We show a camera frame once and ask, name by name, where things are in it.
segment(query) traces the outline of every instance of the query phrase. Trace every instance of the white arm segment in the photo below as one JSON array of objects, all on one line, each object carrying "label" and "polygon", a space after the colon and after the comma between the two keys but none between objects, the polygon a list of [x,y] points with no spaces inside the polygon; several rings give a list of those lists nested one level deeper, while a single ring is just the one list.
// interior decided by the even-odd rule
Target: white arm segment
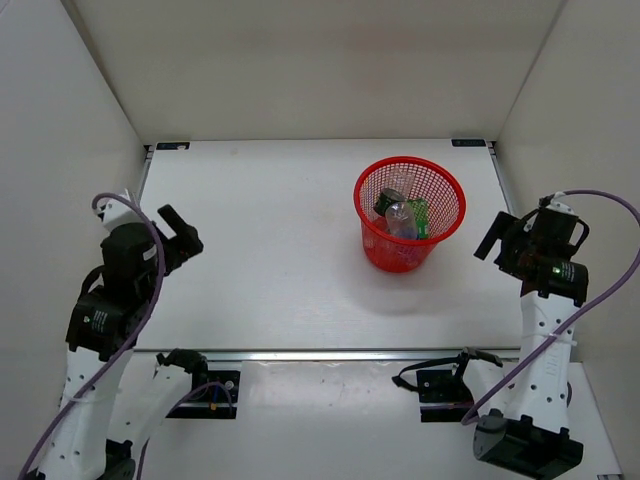
[{"label": "white arm segment", "polygon": [[[537,292],[523,296],[520,305],[523,319],[520,360],[578,310],[569,298],[557,295],[542,298]],[[573,345],[573,328],[569,328],[516,378],[512,389],[498,392],[478,410],[478,415],[487,415],[496,408],[505,418],[520,420],[527,415],[534,426],[550,432],[568,428],[567,372]],[[479,400],[504,377],[503,370],[480,360],[469,362],[463,380],[474,400]]]},{"label": "white arm segment", "polygon": [[109,440],[131,441],[131,458],[138,465],[144,444],[191,387],[192,376],[184,368],[159,367],[156,375],[150,376],[142,388],[122,392],[109,425]]},{"label": "white arm segment", "polygon": [[[54,431],[38,467],[47,480],[96,480],[104,473],[109,420],[120,378],[132,353],[125,352]],[[61,407],[104,363],[98,359],[97,352],[82,347],[67,352],[67,380]]]}]

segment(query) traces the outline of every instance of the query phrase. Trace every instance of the plastic bottle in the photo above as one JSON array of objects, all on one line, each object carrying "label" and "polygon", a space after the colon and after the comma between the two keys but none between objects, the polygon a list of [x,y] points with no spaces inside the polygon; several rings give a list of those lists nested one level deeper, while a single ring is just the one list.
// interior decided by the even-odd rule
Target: plastic bottle
[{"label": "plastic bottle", "polygon": [[406,240],[418,238],[418,227],[413,208],[407,202],[398,202],[387,208],[384,214],[389,233],[394,237]]}]

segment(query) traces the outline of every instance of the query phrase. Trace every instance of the cable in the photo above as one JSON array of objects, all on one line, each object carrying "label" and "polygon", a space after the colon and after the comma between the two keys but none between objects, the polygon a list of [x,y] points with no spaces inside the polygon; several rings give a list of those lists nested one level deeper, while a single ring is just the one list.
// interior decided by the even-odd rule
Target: cable
[{"label": "cable", "polygon": [[[129,338],[127,338],[127,340],[122,344],[122,346],[118,349],[118,351],[111,356],[111,358],[102,366],[102,368],[100,368],[100,370],[98,370],[98,372],[96,372],[96,374],[93,377],[91,377],[89,381],[80,388],[80,390],[78,390],[78,392],[73,396],[73,398],[76,398],[76,399],[82,398],[82,396],[85,393],[87,393],[87,391],[93,385],[95,385],[98,382],[98,380],[100,380],[103,377],[103,375],[113,366],[113,364],[122,356],[122,354],[131,348],[136,338],[138,338],[138,335],[140,334],[144,326],[147,324],[147,322],[151,318],[153,309],[155,308],[156,303],[158,303],[158,298],[160,297],[160,290],[162,289],[162,280],[164,279],[164,274],[165,274],[164,248],[162,246],[162,240],[160,239],[160,235],[158,235],[158,231],[154,227],[153,223],[151,223],[151,220],[149,220],[149,218],[142,212],[142,210],[140,210],[140,207],[138,207],[135,203],[130,202],[114,193],[100,193],[96,195],[93,201],[91,202],[91,208],[96,210],[98,208],[98,202],[105,198],[116,200],[122,203],[123,205],[125,205],[126,207],[130,208],[131,210],[133,210],[133,212],[140,218],[140,220],[142,220],[142,223],[144,223],[145,226],[149,229],[149,233],[151,234],[153,243],[155,243],[157,248],[158,273],[156,275],[155,289],[153,291],[153,295],[151,296],[151,300],[149,301],[149,307],[147,308],[147,311],[142,317],[140,324],[133,331],[133,333],[131,333]],[[42,450],[42,447],[47,442],[47,439],[51,436],[51,434],[56,429],[56,427],[60,424],[62,419],[71,411],[73,407],[75,407],[77,403],[78,402],[75,402],[75,401],[67,402],[67,404],[64,407],[62,407],[62,409],[60,409],[58,414],[51,421],[51,423],[46,428],[46,430],[44,431],[40,439],[36,442],[36,445],[33,447],[33,450],[31,451],[31,453],[27,457],[27,460],[25,461],[22,469],[20,470],[20,473],[18,474],[18,480],[24,480],[26,478],[27,473],[29,473],[29,469],[31,468],[31,465],[33,464],[33,461],[38,456],[38,453],[40,452],[40,450]]]},{"label": "cable", "polygon": [[[595,195],[598,197],[605,197],[610,200],[613,200],[619,203],[620,205],[622,205],[623,207],[625,207],[627,210],[629,210],[629,212],[631,212],[631,215],[633,215],[634,218],[636,219],[636,222],[638,222],[638,226],[640,226],[640,212],[638,212],[638,210],[633,205],[631,205],[631,203],[627,202],[625,199],[617,195],[614,195],[612,193],[602,192],[600,190],[580,189],[580,190],[568,190],[566,192],[558,192],[553,197],[561,198],[569,195]],[[547,339],[544,342],[542,342],[540,346],[538,346],[538,348],[536,348],[533,352],[527,355],[527,357],[524,360],[522,360],[520,363],[518,363],[518,365],[513,370],[511,370],[507,375],[505,375],[505,377],[502,380],[500,380],[497,384],[495,384],[480,400],[478,400],[473,405],[473,407],[471,407],[471,409],[467,412],[467,414],[462,418],[462,424],[469,425],[470,423],[473,423],[474,417],[477,419],[476,414],[478,412],[478,409],[480,409],[485,403],[487,403],[491,399],[491,397],[493,397],[496,393],[498,393],[503,387],[512,383],[513,379],[516,376],[518,376],[518,374],[522,372],[525,368],[527,368],[536,358],[542,355],[542,353],[547,348],[549,348],[549,346],[553,342],[557,340],[558,336],[561,333],[563,333],[565,330],[571,327],[571,325],[576,323],[576,321],[580,317],[582,317],[585,313],[587,313],[597,305],[601,304],[607,298],[613,295],[616,291],[618,291],[620,287],[622,287],[622,285],[624,285],[627,282],[627,280],[629,280],[631,276],[635,273],[635,271],[638,268],[638,265],[640,265],[640,249],[638,249],[638,253],[636,253],[636,257],[631,263],[631,266],[627,269],[626,272],[624,272],[624,274],[620,277],[618,281],[616,281],[613,285],[611,285],[607,290],[605,290],[602,294],[597,296],[595,299],[583,305],[582,308],[580,308],[580,310],[578,310],[576,313],[571,315],[566,322],[562,323],[553,332],[553,335],[547,337]]]},{"label": "cable", "polygon": [[[187,400],[189,400],[190,398],[192,398],[193,396],[198,394],[200,391],[204,392],[209,387],[220,388],[224,392],[224,394],[227,397],[227,403],[229,404],[229,413],[231,413],[233,411],[233,399],[231,398],[231,393],[229,393],[229,389],[227,387],[225,387],[220,382],[205,383],[204,385],[200,385],[198,388],[195,388],[195,389],[191,390],[184,397],[182,397],[180,400],[178,400],[178,403],[176,403],[173,406],[171,411],[173,412],[181,404],[183,404],[184,402],[186,402]],[[142,467],[144,467],[144,458],[147,455],[147,447],[148,446],[149,446],[149,440],[147,440],[147,442],[144,444],[144,446],[142,447],[142,450],[140,452],[140,461],[138,462],[138,472],[136,473],[136,480],[142,480]]]}]

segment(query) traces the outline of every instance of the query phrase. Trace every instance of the red basket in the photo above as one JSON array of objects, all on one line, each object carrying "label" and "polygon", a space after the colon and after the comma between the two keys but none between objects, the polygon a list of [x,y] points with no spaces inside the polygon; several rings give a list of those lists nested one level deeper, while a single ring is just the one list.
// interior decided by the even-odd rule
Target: red basket
[{"label": "red basket", "polygon": [[[415,177],[409,198],[424,198],[428,205],[429,238],[405,240],[379,228],[386,221],[373,211],[380,191],[398,169]],[[387,272],[411,271],[422,264],[427,255],[458,229],[467,208],[462,187],[439,165],[417,157],[391,157],[367,168],[353,192],[353,201],[362,224],[362,245],[367,257]]]}]

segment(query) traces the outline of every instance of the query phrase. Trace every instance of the white tabletop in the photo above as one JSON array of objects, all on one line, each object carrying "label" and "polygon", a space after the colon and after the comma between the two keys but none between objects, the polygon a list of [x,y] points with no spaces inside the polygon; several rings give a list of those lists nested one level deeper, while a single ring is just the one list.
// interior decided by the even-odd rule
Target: white tabletop
[{"label": "white tabletop", "polygon": [[[136,354],[122,398],[151,380]],[[167,420],[151,437],[143,478],[156,480],[521,480],[473,457],[474,426],[420,423],[418,396],[391,377],[404,364],[245,362],[236,420]],[[415,381],[415,374],[406,374]],[[562,480],[620,473],[584,369],[572,364],[571,438],[582,463]]]},{"label": "white tabletop", "polygon": [[[394,155],[442,165],[467,199],[458,232],[403,275],[366,259],[352,198],[360,173]],[[153,156],[142,207],[158,219],[155,210],[166,203],[198,229],[205,251],[166,279],[139,348],[520,344],[519,283],[473,257],[506,209],[485,147],[452,147],[450,140],[192,142]]]}]

